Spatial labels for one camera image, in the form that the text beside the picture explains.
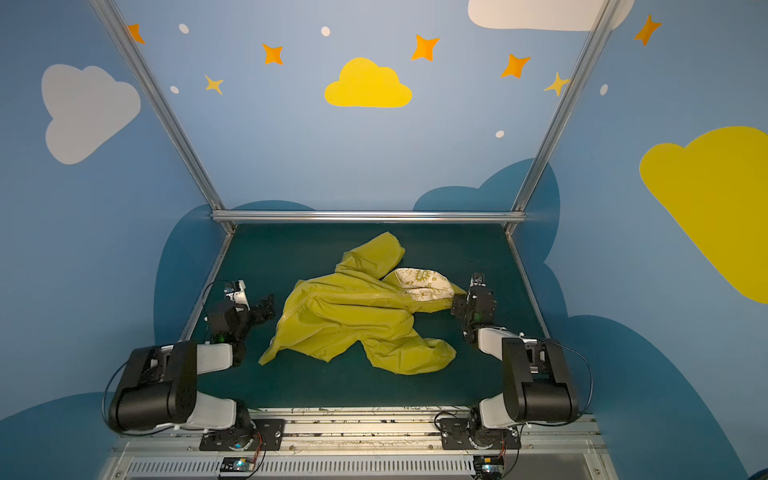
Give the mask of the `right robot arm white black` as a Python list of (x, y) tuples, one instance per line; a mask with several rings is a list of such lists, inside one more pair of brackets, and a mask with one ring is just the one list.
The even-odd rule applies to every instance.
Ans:
[[(523, 425), (561, 427), (589, 412), (594, 374), (589, 360), (556, 340), (529, 338), (495, 323), (497, 302), (483, 281), (453, 298), (451, 314), (464, 339), (501, 364), (502, 391), (473, 408), (474, 430), (508, 430)], [(566, 355), (581, 359), (588, 373), (587, 397), (577, 392)]]

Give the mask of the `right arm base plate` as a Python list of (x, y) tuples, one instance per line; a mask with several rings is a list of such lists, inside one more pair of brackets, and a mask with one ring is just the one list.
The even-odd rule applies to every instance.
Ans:
[(469, 417), (439, 416), (433, 420), (444, 450), (515, 450), (520, 435), (512, 429), (488, 429)]

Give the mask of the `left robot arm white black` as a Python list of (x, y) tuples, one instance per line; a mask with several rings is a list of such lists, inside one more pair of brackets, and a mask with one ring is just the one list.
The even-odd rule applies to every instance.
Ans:
[(250, 330), (273, 319), (272, 294), (250, 306), (234, 293), (208, 317), (212, 338), (133, 350), (112, 375), (111, 400), (102, 395), (102, 419), (110, 430), (146, 436), (179, 428), (249, 436), (253, 426), (243, 403), (201, 392), (198, 377), (242, 364)]

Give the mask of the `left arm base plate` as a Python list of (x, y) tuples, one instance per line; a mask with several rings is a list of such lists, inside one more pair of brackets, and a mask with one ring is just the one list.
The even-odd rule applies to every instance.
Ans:
[(237, 422), (225, 430), (202, 436), (199, 450), (204, 452), (277, 451), (281, 447), (286, 422), (284, 419), (251, 419), (245, 424)]

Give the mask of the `green jacket with printed lining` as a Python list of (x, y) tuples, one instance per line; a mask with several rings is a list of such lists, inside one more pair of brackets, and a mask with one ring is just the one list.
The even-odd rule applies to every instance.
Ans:
[(405, 253), (385, 232), (345, 252), (333, 273), (297, 282), (259, 364), (284, 350), (329, 362), (359, 343), (373, 367), (394, 374), (446, 368), (455, 349), (422, 337), (414, 316), (448, 310), (464, 291), (437, 271), (401, 266)]

